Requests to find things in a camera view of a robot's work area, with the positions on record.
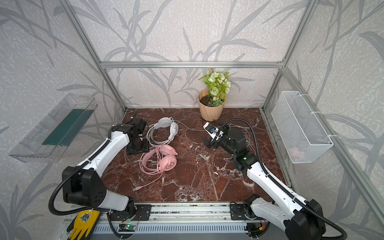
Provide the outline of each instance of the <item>flower pot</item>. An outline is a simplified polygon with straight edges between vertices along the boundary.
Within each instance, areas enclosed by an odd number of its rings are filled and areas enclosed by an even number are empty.
[[[200,113],[204,120],[212,122],[213,120],[217,120],[220,117],[225,103],[218,107],[208,107],[200,102],[200,99],[206,95],[208,95],[208,89],[201,91],[197,97],[199,101]]]

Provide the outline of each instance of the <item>wall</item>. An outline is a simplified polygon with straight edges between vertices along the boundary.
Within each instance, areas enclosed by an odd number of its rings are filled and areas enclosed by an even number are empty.
[[[319,4],[288,68],[337,132],[353,158],[384,196],[384,2]],[[332,150],[310,164],[292,164],[270,112],[266,112],[298,193],[316,199],[348,239],[384,239],[384,230]]]
[[[306,0],[70,0],[102,61],[281,61]],[[111,69],[127,106],[196,106],[206,69]],[[226,106],[262,106],[273,69],[231,69]]]
[[[79,163],[122,117],[103,78],[56,1],[0,3],[0,235],[53,239],[62,217],[48,199],[66,166]],[[94,96],[98,107],[57,163],[22,163],[8,153],[68,93]],[[56,207],[68,204],[60,198]]]

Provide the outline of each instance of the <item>pink headphones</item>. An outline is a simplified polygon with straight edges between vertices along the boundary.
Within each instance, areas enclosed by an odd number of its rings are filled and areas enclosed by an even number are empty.
[[[155,174],[161,174],[160,177],[163,175],[163,172],[164,171],[169,171],[171,170],[172,168],[174,168],[176,166],[176,163],[177,163],[177,160],[176,160],[176,157],[175,155],[177,155],[178,153],[176,152],[176,150],[169,146],[169,145],[159,145],[159,146],[156,146],[156,147],[151,147],[150,148],[151,150],[147,153],[143,153],[141,155],[141,158],[140,158],[140,161],[139,161],[139,165],[140,165],[140,169],[148,174],[148,175],[155,175]],[[150,157],[152,157],[154,154],[157,154],[157,165],[156,165],[156,168],[149,168],[147,167],[147,161],[150,159]],[[136,188],[134,188],[133,190],[136,191],[136,190],[139,190],[141,189],[142,187],[145,187],[153,182],[155,182],[156,180],[144,185],[144,186],[138,186]]]

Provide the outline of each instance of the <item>glove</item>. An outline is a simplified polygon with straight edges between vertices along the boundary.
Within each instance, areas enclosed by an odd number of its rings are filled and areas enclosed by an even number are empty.
[[[99,216],[100,212],[95,210],[79,212],[67,228],[67,232],[73,230],[68,240],[86,240],[91,238]]]

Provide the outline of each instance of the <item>potted plant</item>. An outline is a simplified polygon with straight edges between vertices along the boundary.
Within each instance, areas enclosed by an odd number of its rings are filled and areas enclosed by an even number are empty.
[[[231,87],[228,77],[229,72],[219,73],[209,69],[209,74],[201,78],[207,89],[200,92],[198,100],[201,116],[206,121],[217,120],[220,117],[225,104],[225,94]]]

